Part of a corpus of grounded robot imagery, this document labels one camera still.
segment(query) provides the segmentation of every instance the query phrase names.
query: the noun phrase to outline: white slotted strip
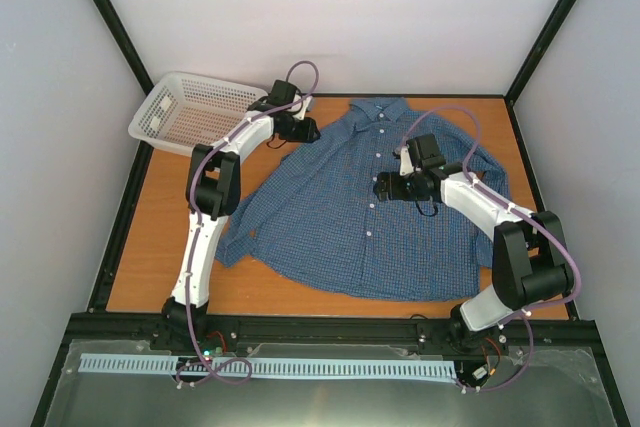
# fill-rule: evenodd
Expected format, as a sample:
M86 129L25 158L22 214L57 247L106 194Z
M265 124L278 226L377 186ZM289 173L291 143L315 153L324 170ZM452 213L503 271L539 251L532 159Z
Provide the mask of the white slotted strip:
M82 354L79 372L175 375L180 358L162 355ZM229 360L217 357L214 365ZM261 359L250 358L252 376L257 379L388 379L454 382L453 362L438 360L341 360L341 359ZM248 367L232 362L219 375L245 377ZM185 373L204 376L204 367L189 367Z

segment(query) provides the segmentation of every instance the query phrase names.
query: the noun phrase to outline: button-up shirt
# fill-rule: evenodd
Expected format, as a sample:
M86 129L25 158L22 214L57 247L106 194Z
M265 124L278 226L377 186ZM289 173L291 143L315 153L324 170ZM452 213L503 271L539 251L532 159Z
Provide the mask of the button-up shirt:
M356 297L449 300L478 292L479 267L491 265L488 237L456 210L434 217L413 202L380 202L376 176L398 171L393 156L422 112L404 99L353 100L351 110L300 145L240 203L216 258L232 266L252 255L294 281ZM412 133L432 133L447 162L462 160L473 139L437 115ZM509 197L507 176L484 149L469 168ZM421 202L425 213L431 202Z

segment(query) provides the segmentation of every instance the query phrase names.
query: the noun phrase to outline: shirt sleeve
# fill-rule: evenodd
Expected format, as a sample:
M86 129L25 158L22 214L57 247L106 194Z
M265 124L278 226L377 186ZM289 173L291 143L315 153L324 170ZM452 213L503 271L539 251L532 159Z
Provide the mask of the shirt sleeve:
M302 144L286 156L258 190L240 202L231 216L229 230L218 242L216 259L231 267L252 254L260 227L351 138L354 125L353 116L346 114L322 129L316 142Z
M440 137L442 137L442 140L445 142L453 142L455 147L452 150L458 152L459 156L455 159L447 159L447 162L461 162L473 146L475 139L442 117L434 117L434 123L431 124L431 127L428 125L422 127L421 134L435 133L436 138L439 139L438 142L440 142ZM468 168L473 172L482 172L484 174L482 176L482 182L484 184L507 199L511 198L507 172L482 145L478 147L469 160ZM493 244L484 232L479 228L476 230L478 234L476 236L475 248L478 265L491 267L493 263Z

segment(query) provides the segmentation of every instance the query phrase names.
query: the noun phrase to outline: shirt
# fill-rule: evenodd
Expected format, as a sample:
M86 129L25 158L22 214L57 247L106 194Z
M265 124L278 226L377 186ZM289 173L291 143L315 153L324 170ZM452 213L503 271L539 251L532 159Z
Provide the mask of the shirt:
M489 238L466 217L439 204L435 217L415 203L380 202L376 175L399 171L393 155L422 112L405 99L351 102L321 138L285 157L240 203L216 258L232 266L250 254L289 279L356 297L449 300L478 292L480 265L491 265ZM462 160L473 139L437 115L412 137L432 133L447 162ZM479 148L469 163L483 182L509 196L500 164ZM421 202L425 214L430 202Z

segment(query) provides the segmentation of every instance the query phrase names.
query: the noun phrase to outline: shirt collar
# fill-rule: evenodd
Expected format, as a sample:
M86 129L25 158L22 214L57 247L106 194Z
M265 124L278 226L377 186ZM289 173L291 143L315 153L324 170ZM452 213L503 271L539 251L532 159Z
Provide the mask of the shirt collar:
M380 114L395 122L402 114L409 110L407 101L401 97L374 97L371 99L355 99L351 107L361 109L370 120L375 120Z

